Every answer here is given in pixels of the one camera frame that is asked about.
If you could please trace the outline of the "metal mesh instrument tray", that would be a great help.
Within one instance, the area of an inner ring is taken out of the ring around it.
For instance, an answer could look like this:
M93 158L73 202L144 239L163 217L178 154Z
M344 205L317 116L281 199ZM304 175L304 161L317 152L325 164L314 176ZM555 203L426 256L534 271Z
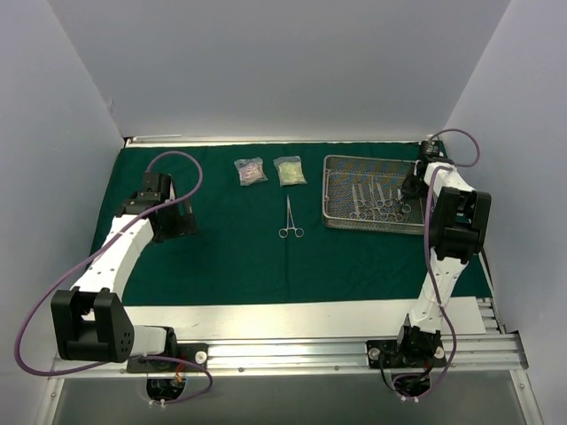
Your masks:
M402 222L382 219L375 208L374 184L382 185L384 195L393 201L396 213L396 189L401 189L413 161L328 155L323 161L322 220L325 226L344 230L385 232L421 236L424 229L424 201L421 198L405 201L412 211ZM371 217L368 220L350 218L353 210L352 185L360 184L364 197L370 201Z

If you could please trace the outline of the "green surgical drape cloth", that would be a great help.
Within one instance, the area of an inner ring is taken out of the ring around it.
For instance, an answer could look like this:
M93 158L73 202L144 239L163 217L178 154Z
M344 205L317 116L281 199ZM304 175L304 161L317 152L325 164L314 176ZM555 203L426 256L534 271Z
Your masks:
M412 143L250 144L127 148L115 161L94 245L105 240L121 202L142 186L147 168L172 175L192 193L198 232L147 246L123 303L246 305L413 299L426 273L420 236L347 231L322 221L322 166L328 155L412 160ZM300 156L306 184L283 186L273 160ZM234 162L262 158L266 182L241 186ZM278 235L286 197L302 238Z

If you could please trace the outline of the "clear packet with sutures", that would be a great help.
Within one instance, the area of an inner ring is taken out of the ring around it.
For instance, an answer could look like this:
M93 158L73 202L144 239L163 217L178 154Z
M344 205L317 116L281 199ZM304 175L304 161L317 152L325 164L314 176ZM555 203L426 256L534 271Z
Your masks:
M238 172L241 186L250 186L254 183L266 182L268 177L264 173L262 158L242 158L234 162Z

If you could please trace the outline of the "steel forceps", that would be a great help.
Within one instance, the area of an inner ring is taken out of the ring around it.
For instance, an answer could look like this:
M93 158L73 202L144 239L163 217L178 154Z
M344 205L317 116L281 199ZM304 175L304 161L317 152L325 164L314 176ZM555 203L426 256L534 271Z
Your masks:
M286 223L285 226L280 228L278 231L278 235L280 238L285 239L289 235L294 235L296 238L302 238L305 234L303 228L298 228L295 225L295 221L293 219L293 213L291 209L291 200L290 197L286 197Z
M397 203L397 212L394 214L394 220L396 222L404 221L407 216L411 213L412 208L411 206L405 201L405 198L402 194L401 189L396 189L396 203Z
M364 197L362 186L353 184L352 188L353 210L350 212L350 218L354 220L368 220L371 217L372 204Z

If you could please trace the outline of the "green gauze packet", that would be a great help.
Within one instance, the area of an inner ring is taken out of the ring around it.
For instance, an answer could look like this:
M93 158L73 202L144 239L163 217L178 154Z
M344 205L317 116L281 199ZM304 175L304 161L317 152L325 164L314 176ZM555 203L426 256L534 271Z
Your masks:
M306 184L300 156L279 157L273 160L281 187Z

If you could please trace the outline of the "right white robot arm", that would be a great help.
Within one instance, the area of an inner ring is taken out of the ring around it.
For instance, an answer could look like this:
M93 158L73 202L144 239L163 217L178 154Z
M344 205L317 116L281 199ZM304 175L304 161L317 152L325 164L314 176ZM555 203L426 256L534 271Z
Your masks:
M425 200L424 253L427 272L420 295L393 344L403 365L441 358L441 326L454 287L474 255L484 246L492 196L470 186L446 158L440 141L422 141L416 164L402 194Z

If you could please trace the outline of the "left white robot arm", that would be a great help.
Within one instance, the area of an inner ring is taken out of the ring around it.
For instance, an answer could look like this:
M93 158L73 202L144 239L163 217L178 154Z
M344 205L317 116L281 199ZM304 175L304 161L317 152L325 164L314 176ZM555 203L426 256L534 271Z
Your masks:
M196 233L190 200L175 201L169 174L147 172L142 188L124 201L112 220L105 248L69 290L50 302L60 358L121 363L146 355L159 371L179 359L172 328L136 325L122 295L144 248Z

